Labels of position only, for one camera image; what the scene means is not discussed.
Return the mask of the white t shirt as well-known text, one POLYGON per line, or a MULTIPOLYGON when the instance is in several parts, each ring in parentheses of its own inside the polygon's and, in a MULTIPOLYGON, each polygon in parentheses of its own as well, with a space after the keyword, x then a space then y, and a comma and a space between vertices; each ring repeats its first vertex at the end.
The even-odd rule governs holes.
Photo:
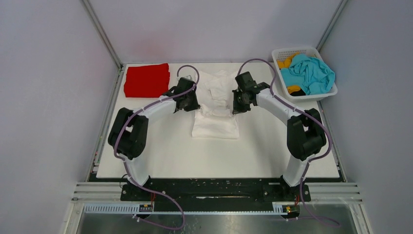
POLYGON ((200 71, 196 96, 200 109, 195 111, 193 138, 238 139, 239 125, 232 114, 232 90, 237 88, 236 72, 226 70, 210 74, 200 71))

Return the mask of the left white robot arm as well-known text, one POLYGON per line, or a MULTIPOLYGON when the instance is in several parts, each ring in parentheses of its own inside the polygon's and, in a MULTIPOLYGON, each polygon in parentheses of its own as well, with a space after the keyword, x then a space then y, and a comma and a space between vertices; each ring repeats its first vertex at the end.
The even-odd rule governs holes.
POLYGON ((116 114, 108 143, 113 147, 114 156, 123 161, 128 181, 134 185, 132 194, 139 200, 146 200, 151 194, 150 185, 146 184, 150 174, 142 156, 149 126, 178 111, 191 112, 200 108, 196 96, 198 81, 189 78, 179 78, 176 86, 144 107, 123 107, 116 114))

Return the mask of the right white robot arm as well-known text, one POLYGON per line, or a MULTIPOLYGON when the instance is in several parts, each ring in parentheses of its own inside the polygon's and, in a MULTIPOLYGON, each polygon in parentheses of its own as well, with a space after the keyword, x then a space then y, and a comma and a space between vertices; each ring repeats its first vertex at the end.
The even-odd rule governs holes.
POLYGON ((237 75, 235 81, 237 88, 232 90, 234 115, 246 113, 254 105, 270 112, 287 128, 286 144, 291 156, 279 193, 281 198, 291 201, 299 194, 297 186, 304 181, 307 163, 327 143, 319 111, 293 105, 276 95, 269 84, 257 83, 249 72, 237 75))

